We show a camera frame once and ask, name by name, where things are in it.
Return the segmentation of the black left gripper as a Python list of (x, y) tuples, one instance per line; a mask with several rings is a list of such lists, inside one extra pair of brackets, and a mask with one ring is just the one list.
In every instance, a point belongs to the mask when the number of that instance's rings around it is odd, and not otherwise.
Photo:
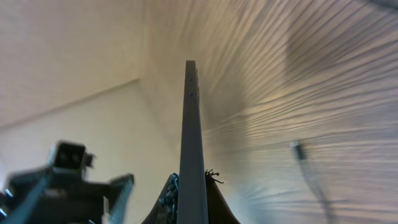
[(109, 224), (123, 224), (134, 175), (90, 183), (79, 176), (54, 174), (49, 168), (11, 174), (1, 194), (1, 223), (102, 223), (104, 199), (116, 198)]

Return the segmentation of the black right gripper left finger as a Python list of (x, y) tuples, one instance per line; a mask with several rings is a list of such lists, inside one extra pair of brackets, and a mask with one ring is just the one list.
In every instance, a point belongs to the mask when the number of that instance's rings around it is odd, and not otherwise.
[(179, 176), (173, 173), (166, 181), (152, 210), (142, 224), (176, 224)]

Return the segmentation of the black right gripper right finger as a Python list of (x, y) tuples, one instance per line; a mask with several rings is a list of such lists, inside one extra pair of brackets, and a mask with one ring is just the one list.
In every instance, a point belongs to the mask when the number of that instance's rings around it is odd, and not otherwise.
[(224, 199), (217, 183), (223, 182), (216, 180), (213, 176), (219, 175), (213, 170), (205, 171), (206, 181), (206, 199), (208, 207), (208, 223), (209, 224), (240, 224), (238, 219), (233, 215), (226, 200)]

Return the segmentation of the blue smartphone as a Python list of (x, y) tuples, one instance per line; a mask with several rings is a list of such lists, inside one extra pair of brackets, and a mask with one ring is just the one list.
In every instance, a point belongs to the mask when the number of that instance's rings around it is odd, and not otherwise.
[(177, 223), (208, 223), (198, 71), (194, 60), (187, 60), (185, 65)]

